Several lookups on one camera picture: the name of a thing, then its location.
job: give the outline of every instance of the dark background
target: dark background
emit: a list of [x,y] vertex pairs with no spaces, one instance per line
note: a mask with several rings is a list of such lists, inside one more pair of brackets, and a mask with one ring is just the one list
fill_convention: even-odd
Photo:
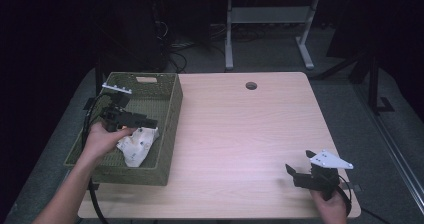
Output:
[[[140,64],[134,58],[129,60],[131,57],[122,54],[122,49],[116,45],[108,43],[110,39],[102,36],[97,26],[103,22],[93,23],[93,16],[100,20],[100,17],[112,15],[116,21],[116,15],[109,11],[121,13],[119,10],[125,9],[125,5],[116,4],[120,1],[0,0],[3,93],[0,102],[0,168],[5,180],[1,182],[0,222],[10,210],[86,73],[99,61],[110,62],[104,57],[105,53],[120,53],[116,62],[130,62],[132,67]],[[143,50],[150,48],[139,53],[139,58],[143,61],[155,59],[153,63],[160,70],[166,64],[166,52],[165,57],[158,57],[164,53],[161,46],[164,43],[155,41],[154,33],[149,35],[155,31],[153,20],[158,18],[149,5],[156,1],[143,0],[144,4],[139,4],[141,9],[144,8],[144,15],[148,16],[138,19],[146,27],[142,40],[125,42],[128,40],[125,36],[137,32],[134,27],[124,28],[129,28],[132,21],[118,18],[120,25],[109,27],[109,31],[118,39],[124,38],[122,42],[127,48],[136,45]],[[252,0],[235,1],[246,4]],[[295,4],[299,0],[285,1]],[[226,0],[160,0],[159,3],[156,14],[160,20],[168,21],[174,30],[205,45],[208,43],[209,23],[225,23]],[[281,0],[259,0],[259,3],[278,5]],[[405,98],[424,120],[422,7],[423,0],[320,0],[314,25],[331,23],[338,27],[329,50],[331,56],[347,58],[364,46],[376,47],[380,66],[396,79]],[[123,16],[124,19],[131,17],[131,13]],[[152,37],[149,45],[143,44],[143,40]],[[135,70],[151,71],[143,65]]]

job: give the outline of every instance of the green basket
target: green basket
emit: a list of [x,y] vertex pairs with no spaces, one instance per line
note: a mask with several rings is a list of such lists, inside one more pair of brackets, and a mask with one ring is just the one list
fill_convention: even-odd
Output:
[[[165,186],[168,183],[174,150],[175,134],[181,109],[183,92],[177,74],[112,72],[106,81],[108,86],[131,89],[130,102],[125,110],[147,115],[158,121],[160,136],[153,143],[140,167],[127,167],[124,156],[117,148],[106,155],[95,169],[93,181]],[[103,88],[101,93],[116,91]],[[100,98],[92,112],[93,122],[103,107],[109,105],[108,96]],[[81,133],[75,141],[64,165],[72,168],[81,154]]]

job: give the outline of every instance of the human hand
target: human hand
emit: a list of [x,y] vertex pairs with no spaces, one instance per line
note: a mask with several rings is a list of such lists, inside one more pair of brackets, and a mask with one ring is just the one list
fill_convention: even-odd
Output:
[[325,224],[347,223],[346,204],[343,197],[337,191],[333,192],[331,199],[328,201],[324,200],[322,192],[309,191]]
[[94,167],[99,165],[103,157],[116,147],[123,137],[131,135],[137,128],[125,128],[116,132],[108,132],[101,122],[93,124],[79,162],[86,162]]

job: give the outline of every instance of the white metal table leg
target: white metal table leg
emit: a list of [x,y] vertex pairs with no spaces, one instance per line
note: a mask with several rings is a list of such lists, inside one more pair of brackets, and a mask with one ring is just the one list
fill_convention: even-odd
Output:
[[227,8],[227,39],[225,40],[225,69],[233,70],[233,48],[231,45],[231,0],[228,0]]
[[306,38],[308,37],[309,30],[311,29],[312,21],[314,20],[314,15],[317,9],[319,0],[312,0],[312,4],[308,11],[308,15],[305,22],[305,29],[303,31],[302,36],[296,37],[296,43],[299,47],[300,54],[302,55],[303,62],[307,69],[313,69],[314,64],[312,63],[312,59],[309,55],[308,49],[306,48]]

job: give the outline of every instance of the forearm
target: forearm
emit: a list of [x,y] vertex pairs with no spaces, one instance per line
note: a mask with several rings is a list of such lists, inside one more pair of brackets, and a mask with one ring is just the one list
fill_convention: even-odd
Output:
[[78,160],[34,223],[74,223],[94,166],[84,159]]

